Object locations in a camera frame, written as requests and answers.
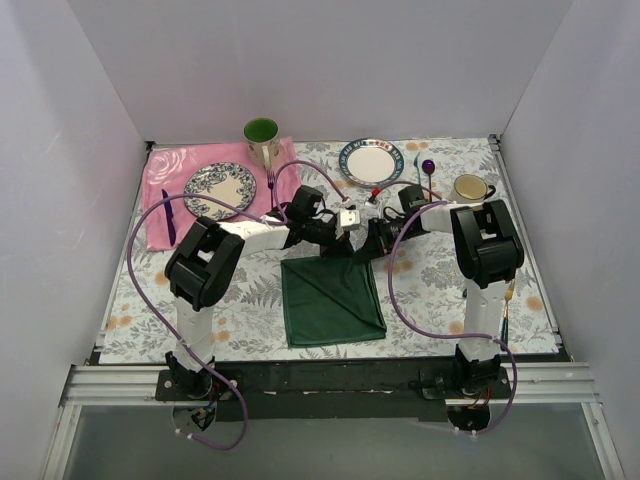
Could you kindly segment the dark green cloth napkin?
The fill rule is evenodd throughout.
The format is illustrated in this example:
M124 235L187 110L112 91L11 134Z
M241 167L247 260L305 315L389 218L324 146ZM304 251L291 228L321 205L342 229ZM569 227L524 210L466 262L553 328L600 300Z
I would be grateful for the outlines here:
M281 267L288 346L307 348L386 337L371 265L351 258L307 257Z

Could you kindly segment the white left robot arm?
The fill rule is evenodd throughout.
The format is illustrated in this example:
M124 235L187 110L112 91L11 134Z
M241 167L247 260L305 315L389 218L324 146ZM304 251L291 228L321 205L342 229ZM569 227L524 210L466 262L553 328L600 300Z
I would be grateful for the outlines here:
M241 258L302 241L318 245L323 257L353 254L340 215L322 210L322 202L319 190L303 185L291 201L275 201L257 220L228 223L201 216L191 226L165 268L180 336L166 363L172 381L188 398L200 400L212 390L213 375L203 365L214 361L213 307L226 294Z

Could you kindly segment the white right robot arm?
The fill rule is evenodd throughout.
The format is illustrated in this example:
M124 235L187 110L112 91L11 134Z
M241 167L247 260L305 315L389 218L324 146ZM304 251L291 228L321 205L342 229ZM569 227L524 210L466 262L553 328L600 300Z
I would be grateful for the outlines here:
M425 198L426 189L408 181L398 192L402 213L368 221L367 237L354 258L360 263L395 256L401 242L427 233L453 237L458 268L465 279L466 313L452 373L445 384L475 397L499 380L500 353L507 349L500 328L506 294L524 263L524 248L502 200L458 204Z

